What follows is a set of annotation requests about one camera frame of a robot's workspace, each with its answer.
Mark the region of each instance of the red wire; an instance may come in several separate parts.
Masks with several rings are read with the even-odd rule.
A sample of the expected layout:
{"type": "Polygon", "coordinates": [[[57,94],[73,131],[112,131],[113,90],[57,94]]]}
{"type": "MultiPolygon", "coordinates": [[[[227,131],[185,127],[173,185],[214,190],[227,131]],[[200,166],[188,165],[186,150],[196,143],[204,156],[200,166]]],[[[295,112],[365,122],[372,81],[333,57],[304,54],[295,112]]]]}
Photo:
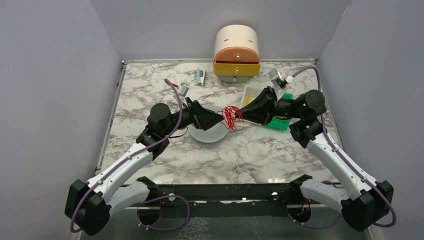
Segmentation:
{"type": "Polygon", "coordinates": [[[237,130],[236,127],[236,122],[238,121],[242,121],[243,123],[245,122],[245,120],[243,119],[242,113],[240,112],[240,109],[236,106],[226,106],[224,107],[221,111],[218,111],[218,113],[221,112],[222,117],[224,118],[224,121],[226,122],[222,124],[224,124],[224,126],[226,127],[226,129],[232,129],[232,130],[237,130]]]}

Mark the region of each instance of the white cable clip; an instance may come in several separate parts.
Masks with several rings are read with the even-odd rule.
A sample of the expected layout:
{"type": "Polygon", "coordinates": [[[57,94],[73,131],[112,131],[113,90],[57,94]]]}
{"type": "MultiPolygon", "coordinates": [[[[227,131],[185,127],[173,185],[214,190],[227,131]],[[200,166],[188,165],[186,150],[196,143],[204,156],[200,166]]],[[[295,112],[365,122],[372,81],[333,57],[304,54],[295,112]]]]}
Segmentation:
{"type": "Polygon", "coordinates": [[[290,84],[290,83],[292,83],[292,82],[293,82],[294,78],[292,77],[292,75],[288,75],[288,76],[286,76],[286,77],[284,78],[284,80],[285,80],[288,84],[290,84]]]}

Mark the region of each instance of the robotic arm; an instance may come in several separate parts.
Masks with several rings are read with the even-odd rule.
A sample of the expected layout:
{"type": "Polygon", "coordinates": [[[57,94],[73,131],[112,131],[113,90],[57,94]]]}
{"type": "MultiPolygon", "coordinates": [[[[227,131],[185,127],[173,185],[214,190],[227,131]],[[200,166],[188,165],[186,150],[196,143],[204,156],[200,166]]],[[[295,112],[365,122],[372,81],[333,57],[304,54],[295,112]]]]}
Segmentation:
{"type": "MultiPolygon", "coordinates": [[[[333,188],[304,175],[290,183],[295,193],[293,196],[315,200],[338,211],[357,231],[365,230],[387,215],[393,187],[366,173],[327,135],[318,120],[318,116],[327,111],[324,95],[318,90],[310,90],[294,100],[278,99],[276,90],[284,88],[293,78],[282,78],[275,69],[268,74],[274,88],[264,88],[257,98],[241,108],[243,118],[262,125],[267,125],[276,116],[299,119],[289,126],[293,139],[320,159],[344,187],[333,188]]],[[[186,108],[182,110],[179,129],[194,125],[208,130],[223,120],[222,115],[203,108],[197,101],[188,97],[184,100],[186,108]]],[[[147,178],[120,187],[165,150],[169,141],[163,139],[176,126],[179,114],[171,113],[164,103],[154,105],[144,131],[119,160],[86,183],[76,180],[70,186],[65,215],[73,219],[71,223],[75,222],[92,236],[106,225],[111,215],[147,199],[155,185],[147,178]]]]}

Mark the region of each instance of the yellow object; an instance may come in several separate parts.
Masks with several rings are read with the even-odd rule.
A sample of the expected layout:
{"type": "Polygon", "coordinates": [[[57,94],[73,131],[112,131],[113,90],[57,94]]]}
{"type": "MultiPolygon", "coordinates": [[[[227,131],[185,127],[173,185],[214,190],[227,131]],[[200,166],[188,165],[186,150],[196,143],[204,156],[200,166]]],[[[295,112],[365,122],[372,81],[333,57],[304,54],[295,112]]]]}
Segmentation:
{"type": "Polygon", "coordinates": [[[243,107],[250,104],[255,98],[256,98],[256,96],[253,95],[253,94],[247,95],[243,100],[243,107]]]}
{"type": "Polygon", "coordinates": [[[261,64],[213,63],[215,75],[223,76],[256,76],[261,69],[261,64]]]}

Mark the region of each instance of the marble tabletop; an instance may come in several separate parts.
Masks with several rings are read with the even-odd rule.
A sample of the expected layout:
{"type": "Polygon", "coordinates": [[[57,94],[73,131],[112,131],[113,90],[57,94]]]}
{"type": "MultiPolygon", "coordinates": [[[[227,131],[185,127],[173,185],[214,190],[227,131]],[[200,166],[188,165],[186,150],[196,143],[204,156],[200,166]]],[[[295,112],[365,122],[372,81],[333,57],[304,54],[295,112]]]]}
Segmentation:
{"type": "MultiPolygon", "coordinates": [[[[254,87],[271,86],[267,73],[276,68],[288,75],[311,62],[261,62],[258,76],[249,81],[254,87]]],[[[105,170],[131,145],[144,130],[150,108],[166,103],[172,112],[178,104],[167,78],[176,84],[191,85],[188,97],[200,104],[220,107],[240,106],[244,83],[219,81],[211,62],[131,63],[127,65],[116,111],[107,140],[101,169],[105,170]],[[204,86],[195,86],[196,69],[206,70],[204,86]]],[[[301,73],[287,88],[294,97],[317,88],[312,70],[301,73]]],[[[326,126],[333,136],[334,125],[327,112],[326,126]]],[[[137,171],[126,182],[147,176],[157,184],[235,184],[284,183],[303,174],[315,179],[335,180],[315,156],[292,139],[289,131],[270,129],[250,122],[238,122],[237,130],[228,133],[225,142],[212,149],[191,142],[188,134],[170,140],[166,150],[152,163],[137,171]]]]}

